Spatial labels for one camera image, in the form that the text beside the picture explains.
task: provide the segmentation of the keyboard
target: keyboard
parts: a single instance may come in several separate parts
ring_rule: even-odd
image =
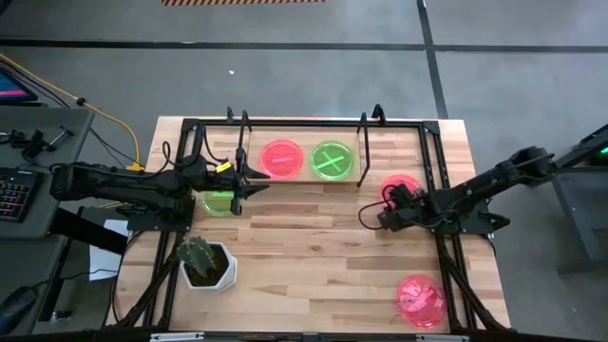
[[[0,167],[0,221],[23,222],[44,174]]]

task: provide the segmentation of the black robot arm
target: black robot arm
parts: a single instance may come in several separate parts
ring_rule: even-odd
[[[405,185],[389,190],[394,207],[387,206],[378,214],[384,228],[398,231],[412,225],[419,225],[441,232],[442,226],[457,219],[466,218],[475,206],[517,184],[531,185],[553,177],[555,165],[553,154],[544,148],[528,147],[516,152],[511,158],[498,163],[483,174],[449,189],[411,194]],[[508,219],[489,214],[492,219],[500,219],[495,229],[508,224]]]
[[[163,144],[166,162],[161,171],[155,173],[82,162],[51,166],[50,194],[57,200],[96,198],[139,204],[157,216],[174,219],[191,214],[193,190],[233,191],[231,211],[240,215],[241,200],[268,188],[268,185],[251,185],[247,178],[269,177],[249,168],[245,154],[240,151],[242,148],[237,150],[237,167],[227,160],[223,160],[221,165],[207,161],[200,153],[202,145],[207,144],[205,126],[199,124],[194,131],[192,153],[180,163],[169,160],[170,147],[166,142]],[[165,170],[168,164],[172,164],[174,169]]]

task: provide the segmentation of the concrete floor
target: concrete floor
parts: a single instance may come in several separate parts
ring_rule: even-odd
[[[415,0],[164,8],[147,0],[14,2],[0,37],[205,42],[424,42]],[[435,44],[608,45],[601,0],[427,0]],[[136,50],[4,47],[0,51],[128,122],[147,156],[160,115],[356,116],[376,103],[392,118],[437,118],[423,51]],[[608,54],[437,53],[448,117],[465,120],[478,171],[536,144],[562,154],[606,124]],[[131,152],[130,138],[95,129]],[[113,164],[96,141],[83,160]],[[514,188],[491,209],[514,328],[608,339],[608,277],[560,279],[579,256],[550,185]]]

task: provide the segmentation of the computer monitor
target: computer monitor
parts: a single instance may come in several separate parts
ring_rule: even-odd
[[[36,101],[38,96],[26,88],[7,70],[0,67],[0,104]]]

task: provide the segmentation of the white pot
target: white pot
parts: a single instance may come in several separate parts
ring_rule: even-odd
[[[221,243],[221,242],[208,242],[208,243],[211,246],[221,247],[221,249],[224,251],[224,254],[228,258],[228,268],[226,269],[226,272],[221,277],[221,279],[218,281],[218,284],[216,284],[215,286],[194,286],[190,282],[190,279],[188,278],[188,274],[186,273],[186,268],[185,268],[185,262],[183,262],[183,260],[180,262],[181,273],[183,274],[183,277],[186,279],[186,284],[188,284],[188,287],[190,289],[210,291],[214,294],[219,294],[220,292],[226,290],[227,288],[229,288],[230,286],[232,286],[233,284],[235,284],[237,282],[238,262],[235,259],[235,257],[230,254],[230,252],[228,251],[228,248],[226,248],[226,246],[223,243]]]

